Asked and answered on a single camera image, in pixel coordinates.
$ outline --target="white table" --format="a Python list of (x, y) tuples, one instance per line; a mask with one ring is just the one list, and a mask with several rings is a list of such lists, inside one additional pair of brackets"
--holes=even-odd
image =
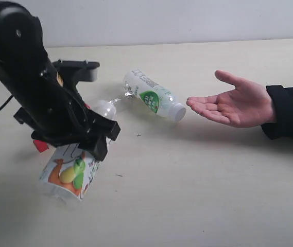
[[(53, 60), (101, 63), (97, 82), (79, 84), (89, 103), (114, 97), (131, 68), (182, 103), (230, 89), (216, 69), (293, 86), (293, 40), (48, 51)], [(8, 96), (0, 83), (0, 105)], [(122, 132), (84, 202), (68, 209), (38, 194), (53, 150), (37, 153), (31, 130), (12, 117), (18, 107), (13, 101), (0, 113), (0, 246), (293, 246), (292, 140), (191, 110), (174, 125), (135, 103), (118, 114)]]

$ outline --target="black jacket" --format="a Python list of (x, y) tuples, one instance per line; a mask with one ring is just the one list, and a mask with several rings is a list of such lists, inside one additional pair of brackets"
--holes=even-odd
[(264, 133), (270, 139), (282, 136), (293, 138), (293, 87), (267, 86), (266, 89), (274, 103), (277, 123), (262, 125)]

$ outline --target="clear plastic bottle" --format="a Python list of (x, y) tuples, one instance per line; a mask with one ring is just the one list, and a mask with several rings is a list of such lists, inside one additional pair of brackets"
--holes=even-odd
[(186, 107), (177, 101), (171, 91), (158, 85), (139, 69), (128, 72), (124, 77), (126, 95), (134, 95), (154, 113), (178, 122), (183, 119)]
[[(92, 110), (108, 119), (116, 114), (115, 106), (101, 100)], [(41, 173), (42, 194), (54, 197), (68, 206), (82, 201), (100, 162), (90, 153), (77, 148), (78, 144), (58, 147)]]

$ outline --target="green pear illustration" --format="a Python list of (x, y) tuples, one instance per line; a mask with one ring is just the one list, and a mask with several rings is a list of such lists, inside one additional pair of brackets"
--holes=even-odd
[(85, 170), (85, 162), (81, 158), (74, 161), (73, 166), (68, 167), (60, 175), (59, 179), (64, 184), (73, 182), (75, 189), (80, 189), (83, 183), (83, 172)]

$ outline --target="human hand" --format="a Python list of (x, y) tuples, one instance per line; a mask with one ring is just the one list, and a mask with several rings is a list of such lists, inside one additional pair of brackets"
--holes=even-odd
[(199, 115), (237, 128), (275, 122), (272, 99), (266, 88), (244, 78), (217, 70), (215, 77), (234, 90), (209, 97), (190, 97), (187, 105)]

